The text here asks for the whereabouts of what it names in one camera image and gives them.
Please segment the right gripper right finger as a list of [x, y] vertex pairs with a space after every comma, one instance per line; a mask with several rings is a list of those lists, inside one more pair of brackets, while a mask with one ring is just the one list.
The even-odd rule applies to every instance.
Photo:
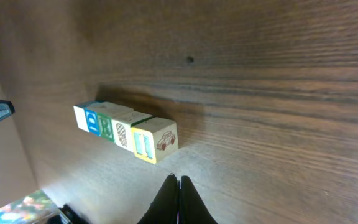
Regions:
[[180, 224], [217, 224], [191, 179], [185, 175], [180, 180], [178, 222]]

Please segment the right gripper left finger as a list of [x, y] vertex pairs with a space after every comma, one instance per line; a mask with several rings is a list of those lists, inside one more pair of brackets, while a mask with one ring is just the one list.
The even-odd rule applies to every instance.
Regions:
[[178, 196], [179, 181], [174, 174], [170, 174], [138, 224], [177, 224]]

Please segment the wooden block yellow face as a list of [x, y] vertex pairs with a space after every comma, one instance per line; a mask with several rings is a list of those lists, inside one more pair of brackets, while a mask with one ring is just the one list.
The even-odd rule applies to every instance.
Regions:
[[151, 164], [179, 149], [177, 123], [154, 117], [131, 127], [134, 155]]

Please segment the wooden block letter E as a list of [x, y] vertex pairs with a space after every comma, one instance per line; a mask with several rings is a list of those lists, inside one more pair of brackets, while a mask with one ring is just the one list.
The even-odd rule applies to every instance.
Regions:
[[79, 129], [82, 129], [86, 132], [89, 132], [88, 124], [86, 122], [86, 116], [85, 116], [85, 108], [93, 105], [93, 104], [99, 104], [100, 101], [87, 101], [85, 103], [80, 103], [73, 106], [76, 123], [78, 125]]

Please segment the wooden block pineapple yellow O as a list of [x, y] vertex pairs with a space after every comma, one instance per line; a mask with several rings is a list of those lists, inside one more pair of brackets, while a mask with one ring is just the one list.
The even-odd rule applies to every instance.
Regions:
[[138, 111], [131, 111], [113, 118], [112, 127], [115, 144], [130, 152], [134, 152], [131, 127], [143, 123], [151, 118], [153, 118], [151, 114], [141, 113]]

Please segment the wooden block green R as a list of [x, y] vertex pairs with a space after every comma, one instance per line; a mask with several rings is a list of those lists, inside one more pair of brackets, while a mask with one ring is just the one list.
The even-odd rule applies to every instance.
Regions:
[[98, 108], [98, 119], [101, 128], [101, 137], [112, 142], [114, 140], [114, 128], [112, 121], [114, 118], [133, 111], [132, 108], [121, 106], [109, 102], [101, 103]]

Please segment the wooden block blue D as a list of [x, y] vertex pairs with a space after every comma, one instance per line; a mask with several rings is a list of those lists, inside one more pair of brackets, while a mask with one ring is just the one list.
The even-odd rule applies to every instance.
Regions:
[[86, 122], [88, 124], [89, 131], [99, 137], [101, 137], [101, 128], [97, 112], [101, 103], [93, 104], [85, 108]]

